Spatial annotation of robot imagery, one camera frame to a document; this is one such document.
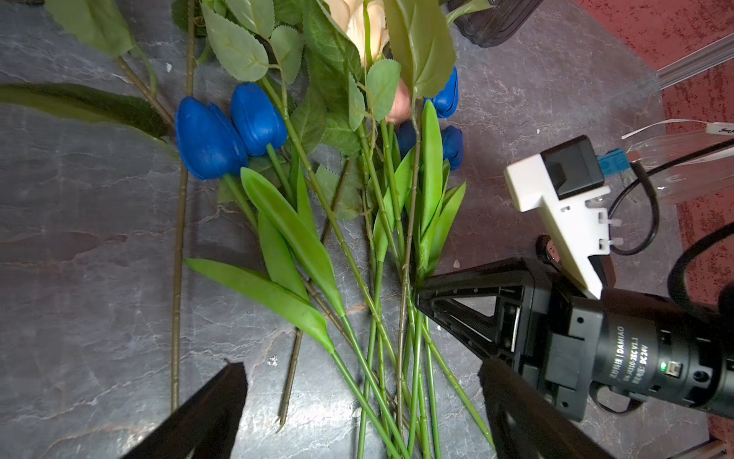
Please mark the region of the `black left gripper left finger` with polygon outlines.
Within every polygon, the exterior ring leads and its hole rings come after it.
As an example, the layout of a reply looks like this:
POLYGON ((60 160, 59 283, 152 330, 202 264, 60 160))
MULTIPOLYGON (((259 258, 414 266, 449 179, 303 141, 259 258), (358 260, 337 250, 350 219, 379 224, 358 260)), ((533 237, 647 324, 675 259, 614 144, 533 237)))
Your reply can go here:
POLYGON ((126 458, 229 458, 248 395, 246 368, 228 363, 126 458))

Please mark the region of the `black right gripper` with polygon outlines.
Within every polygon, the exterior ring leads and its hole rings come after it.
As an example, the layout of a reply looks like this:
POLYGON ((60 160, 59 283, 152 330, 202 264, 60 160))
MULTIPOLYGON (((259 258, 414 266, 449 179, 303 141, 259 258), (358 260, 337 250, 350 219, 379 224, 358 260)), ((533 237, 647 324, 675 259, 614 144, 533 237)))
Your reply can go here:
POLYGON ((509 258, 433 275, 418 309, 483 361, 502 361, 568 418, 603 387, 733 416, 733 340, 670 299, 606 288, 586 298, 551 266, 509 258), (508 294, 504 303, 431 303, 508 294))

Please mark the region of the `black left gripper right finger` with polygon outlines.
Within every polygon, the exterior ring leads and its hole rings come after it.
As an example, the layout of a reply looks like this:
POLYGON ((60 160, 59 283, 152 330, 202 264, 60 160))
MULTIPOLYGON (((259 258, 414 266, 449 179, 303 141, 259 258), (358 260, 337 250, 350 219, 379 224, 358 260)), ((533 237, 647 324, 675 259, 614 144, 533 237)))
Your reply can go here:
POLYGON ((483 361, 478 377, 499 458, 611 456, 502 361, 483 361))

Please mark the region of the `white rose flower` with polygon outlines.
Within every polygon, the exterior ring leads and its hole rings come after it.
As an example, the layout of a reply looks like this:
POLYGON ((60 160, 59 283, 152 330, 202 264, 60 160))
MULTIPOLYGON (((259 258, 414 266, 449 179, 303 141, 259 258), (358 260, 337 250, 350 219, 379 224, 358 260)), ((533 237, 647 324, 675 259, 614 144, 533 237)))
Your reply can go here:
POLYGON ((390 36, 384 2, 326 0, 332 19, 357 47, 363 66, 382 56, 390 36))

